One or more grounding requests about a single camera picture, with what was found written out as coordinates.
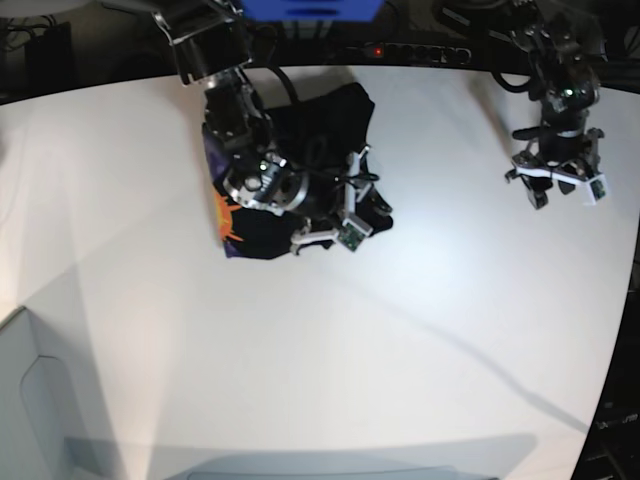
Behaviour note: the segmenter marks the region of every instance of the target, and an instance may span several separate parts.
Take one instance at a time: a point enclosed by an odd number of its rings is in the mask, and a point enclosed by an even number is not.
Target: orange graphic print
[[[216,217],[218,217],[218,229],[220,230],[220,238],[227,240],[229,238],[238,242],[244,239],[233,233],[233,215],[236,210],[240,210],[240,205],[227,205],[227,197],[223,197],[218,191],[213,189],[213,199],[216,204]]]

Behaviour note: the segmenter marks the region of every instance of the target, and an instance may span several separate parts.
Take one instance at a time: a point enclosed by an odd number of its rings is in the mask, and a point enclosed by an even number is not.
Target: table surface
[[[536,212],[503,179],[522,145],[500,125],[537,122],[526,95],[466,71],[288,72],[302,99],[356,78],[376,103],[395,227],[357,254],[227,260],[203,98],[177,78],[0,108],[0,300],[26,305],[66,366],[51,388],[82,466],[568,479],[626,297],[640,97],[605,90],[589,118],[612,195],[584,207],[556,188]],[[250,76],[284,103],[269,72]]]

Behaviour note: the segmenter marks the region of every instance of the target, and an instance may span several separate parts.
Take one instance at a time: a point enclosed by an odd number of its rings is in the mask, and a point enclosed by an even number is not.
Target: white table
[[[351,72],[376,102],[372,167],[396,222],[355,255],[225,259],[203,100],[177,78],[0,108],[0,294],[67,366],[52,388],[89,469],[570,477],[625,302],[640,97],[605,90],[589,119],[612,196],[583,207],[556,188],[536,212],[469,93],[487,75]],[[289,73],[303,99],[349,77]],[[535,122],[525,95],[491,95],[509,128]]]

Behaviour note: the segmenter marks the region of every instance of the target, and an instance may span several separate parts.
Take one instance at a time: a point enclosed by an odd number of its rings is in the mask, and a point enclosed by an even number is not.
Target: blue box
[[[337,20],[370,22],[384,0],[243,0],[249,18],[261,22]]]

